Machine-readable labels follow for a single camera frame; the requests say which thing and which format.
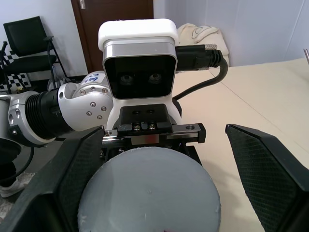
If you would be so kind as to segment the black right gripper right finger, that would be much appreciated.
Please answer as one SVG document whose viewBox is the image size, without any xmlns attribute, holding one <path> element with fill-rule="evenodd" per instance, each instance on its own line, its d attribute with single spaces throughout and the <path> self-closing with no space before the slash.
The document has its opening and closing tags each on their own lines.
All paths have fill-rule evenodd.
<svg viewBox="0 0 309 232">
<path fill-rule="evenodd" d="M 266 232 L 309 230 L 309 170 L 278 138 L 253 128 L 225 128 L 245 193 Z"/>
</svg>

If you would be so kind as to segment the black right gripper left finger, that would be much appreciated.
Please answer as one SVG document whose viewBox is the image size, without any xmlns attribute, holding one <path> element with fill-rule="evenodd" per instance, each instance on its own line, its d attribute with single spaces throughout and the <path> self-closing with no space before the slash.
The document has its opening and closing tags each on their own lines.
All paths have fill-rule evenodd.
<svg viewBox="0 0 309 232">
<path fill-rule="evenodd" d="M 76 232 L 82 192 L 100 166 L 102 127 L 74 132 L 37 172 L 0 225 L 2 232 Z"/>
</svg>

